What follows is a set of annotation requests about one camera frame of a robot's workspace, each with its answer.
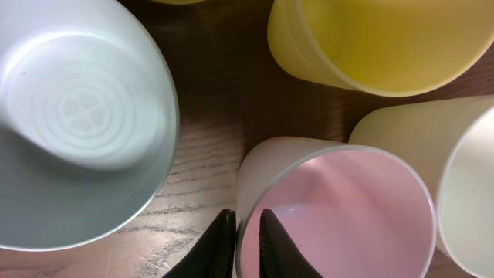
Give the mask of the pink cup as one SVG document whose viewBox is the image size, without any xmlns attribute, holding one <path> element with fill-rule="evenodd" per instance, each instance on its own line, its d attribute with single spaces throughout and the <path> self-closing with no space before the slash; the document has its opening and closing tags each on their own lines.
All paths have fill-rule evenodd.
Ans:
<svg viewBox="0 0 494 278">
<path fill-rule="evenodd" d="M 302 137 L 255 146 L 237 177 L 240 277 L 259 275 L 259 220 L 274 212 L 324 277 L 422 278 L 435 208 L 417 172 L 381 149 Z"/>
</svg>

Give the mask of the yellow cup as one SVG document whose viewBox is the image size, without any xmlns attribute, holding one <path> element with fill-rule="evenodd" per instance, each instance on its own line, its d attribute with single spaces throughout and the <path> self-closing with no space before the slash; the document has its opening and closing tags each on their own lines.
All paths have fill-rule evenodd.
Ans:
<svg viewBox="0 0 494 278">
<path fill-rule="evenodd" d="M 290 75 L 384 97 L 435 90 L 493 41 L 493 0 L 275 0 L 268 42 Z"/>
</svg>

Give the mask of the cream white cup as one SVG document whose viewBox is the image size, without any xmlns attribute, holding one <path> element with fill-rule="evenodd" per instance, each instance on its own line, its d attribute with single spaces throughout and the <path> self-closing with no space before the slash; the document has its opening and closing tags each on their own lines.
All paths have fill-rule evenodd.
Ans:
<svg viewBox="0 0 494 278">
<path fill-rule="evenodd" d="M 493 275 L 493 97 L 385 107 L 349 142 L 386 150 L 421 176 L 433 198 L 436 246 L 464 271 Z"/>
</svg>

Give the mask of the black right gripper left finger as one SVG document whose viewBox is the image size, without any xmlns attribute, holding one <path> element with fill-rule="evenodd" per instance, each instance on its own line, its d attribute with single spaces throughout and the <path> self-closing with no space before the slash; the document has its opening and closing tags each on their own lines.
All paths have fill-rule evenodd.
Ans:
<svg viewBox="0 0 494 278">
<path fill-rule="evenodd" d="M 222 209 L 190 252 L 163 278 L 231 278 L 235 241 L 235 211 Z"/>
</svg>

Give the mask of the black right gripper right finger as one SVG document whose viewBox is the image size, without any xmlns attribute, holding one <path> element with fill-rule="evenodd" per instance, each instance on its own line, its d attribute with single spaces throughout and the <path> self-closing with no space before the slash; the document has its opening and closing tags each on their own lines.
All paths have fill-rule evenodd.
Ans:
<svg viewBox="0 0 494 278">
<path fill-rule="evenodd" d="M 322 278 L 270 209 L 264 209 L 259 222 L 260 278 Z"/>
</svg>

